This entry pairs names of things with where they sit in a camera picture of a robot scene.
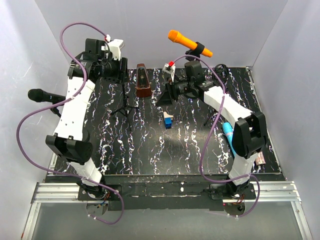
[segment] blue block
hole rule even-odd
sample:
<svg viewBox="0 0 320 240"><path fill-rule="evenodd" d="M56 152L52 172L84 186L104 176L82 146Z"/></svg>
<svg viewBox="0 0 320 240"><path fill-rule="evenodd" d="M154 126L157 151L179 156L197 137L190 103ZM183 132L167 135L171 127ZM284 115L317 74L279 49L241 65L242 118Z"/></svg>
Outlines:
<svg viewBox="0 0 320 240"><path fill-rule="evenodd" d="M165 125L165 128L166 129L170 129L171 126L172 126L172 121L171 121L171 118L170 117L166 117L164 119L164 125Z"/></svg>

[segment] orange microphone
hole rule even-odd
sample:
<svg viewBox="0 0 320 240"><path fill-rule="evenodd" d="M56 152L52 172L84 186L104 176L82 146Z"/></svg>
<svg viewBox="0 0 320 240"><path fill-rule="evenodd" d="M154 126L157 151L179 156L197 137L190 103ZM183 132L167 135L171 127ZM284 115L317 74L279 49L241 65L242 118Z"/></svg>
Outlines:
<svg viewBox="0 0 320 240"><path fill-rule="evenodd" d="M183 36L180 32L178 32L176 30L171 30L169 32L168 39L170 39L174 43L181 44L191 50L195 50L198 45L196 42L190 40L189 38L186 38L185 36ZM202 51L201 54L203 56L206 56L209 58L211 58L213 55L213 53L206 48Z"/></svg>

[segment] black tripod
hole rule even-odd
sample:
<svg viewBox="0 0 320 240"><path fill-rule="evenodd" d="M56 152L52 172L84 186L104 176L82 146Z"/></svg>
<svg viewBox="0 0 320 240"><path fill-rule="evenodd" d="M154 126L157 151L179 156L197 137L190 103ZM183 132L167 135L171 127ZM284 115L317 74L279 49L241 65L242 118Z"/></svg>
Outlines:
<svg viewBox="0 0 320 240"><path fill-rule="evenodd" d="M110 115L113 116L117 112L121 113L123 116L126 117L128 123L129 123L129 126L131 126L130 121L128 119L128 116L133 109L139 110L139 107L128 105L128 98L129 97L126 95L126 88L125 88L125 82L127 82L126 80L128 80L128 78L129 77L128 77L127 61L123 57L122 61L121 61L121 66L120 66L120 79L121 79L121 85L122 85L123 106L118 108L117 110L113 111Z"/></svg>

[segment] gray wall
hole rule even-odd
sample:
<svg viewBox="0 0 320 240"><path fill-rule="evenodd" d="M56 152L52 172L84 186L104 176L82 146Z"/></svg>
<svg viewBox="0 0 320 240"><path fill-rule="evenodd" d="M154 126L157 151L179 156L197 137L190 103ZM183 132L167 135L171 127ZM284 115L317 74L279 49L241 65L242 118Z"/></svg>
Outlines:
<svg viewBox="0 0 320 240"><path fill-rule="evenodd" d="M319 0L289 0L253 66L271 139L314 239L320 239L319 26Z"/></svg>
<svg viewBox="0 0 320 240"><path fill-rule="evenodd" d="M34 0L0 2L0 239L20 239L36 182L45 172L29 164L16 142L22 117L46 103L31 102L31 88L64 94L68 62ZM49 111L22 126L21 139L28 155L48 166L52 152L45 145L58 117Z"/></svg>
<svg viewBox="0 0 320 240"><path fill-rule="evenodd" d="M88 22L124 40L129 67L145 63L147 68L162 68L187 50L168 39L171 29L210 49L213 57L203 59L211 66L252 66L288 0L35 1L57 40L65 25ZM65 42L77 54L86 38L100 37L77 26L66 32Z"/></svg>

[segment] black marble table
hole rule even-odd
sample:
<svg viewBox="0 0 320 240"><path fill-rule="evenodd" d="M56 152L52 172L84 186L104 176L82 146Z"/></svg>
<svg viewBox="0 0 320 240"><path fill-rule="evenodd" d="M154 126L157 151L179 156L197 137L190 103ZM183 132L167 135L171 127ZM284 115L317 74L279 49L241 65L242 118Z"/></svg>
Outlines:
<svg viewBox="0 0 320 240"><path fill-rule="evenodd" d="M185 175L199 174L199 160L202 147L213 124L216 113L200 100L187 99L167 107L156 107L156 101L164 89L165 76L161 69L147 70L152 97L136 97L136 70L129 71L126 84L129 104L139 107L132 111L129 120L117 113L110 113L121 107L121 85L97 82L92 94L84 127L90 132L93 144L92 159L105 175ZM229 94L242 106L258 111L259 106L244 67L230 68L226 84ZM166 129L163 111L173 115L172 128ZM206 174L227 174L233 164L227 138L222 132L226 120L220 117L214 129L203 161ZM252 168L253 173L281 172L273 147L268 141L263 156L266 164ZM58 159L55 170L75 173L72 166Z"/></svg>

